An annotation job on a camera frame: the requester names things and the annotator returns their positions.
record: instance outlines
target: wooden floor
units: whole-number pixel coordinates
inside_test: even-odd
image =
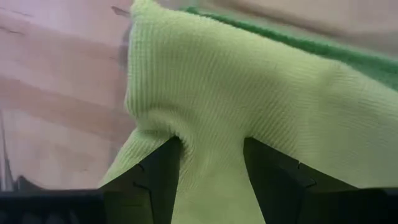
[[[130,0],[0,1],[0,117],[12,175],[95,187],[134,128],[118,48]]]

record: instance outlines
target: microfiber cloth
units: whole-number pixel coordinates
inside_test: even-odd
[[[398,185],[394,63],[356,57],[374,63],[362,72],[150,0],[137,0],[132,17],[126,107],[137,128],[103,183],[178,136],[174,224],[265,223],[244,164],[246,137],[357,187]]]

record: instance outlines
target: green towel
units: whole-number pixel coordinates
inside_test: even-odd
[[[398,185],[393,88],[344,60],[150,0],[132,16],[126,107],[137,128],[104,182],[176,135],[174,224],[264,223],[244,165],[249,136],[357,187]]]

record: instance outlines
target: lime green cloth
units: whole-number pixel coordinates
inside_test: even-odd
[[[398,185],[392,88],[150,0],[137,0],[132,16],[126,106],[137,128],[104,182],[177,135],[185,150],[174,224],[264,223],[244,165],[249,136],[357,187]]]

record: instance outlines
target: knit fabric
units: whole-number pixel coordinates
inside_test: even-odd
[[[245,137],[357,187],[398,185],[392,88],[337,60],[150,0],[137,0],[132,16],[126,107],[137,128],[104,183],[178,136],[174,224],[265,223]]]

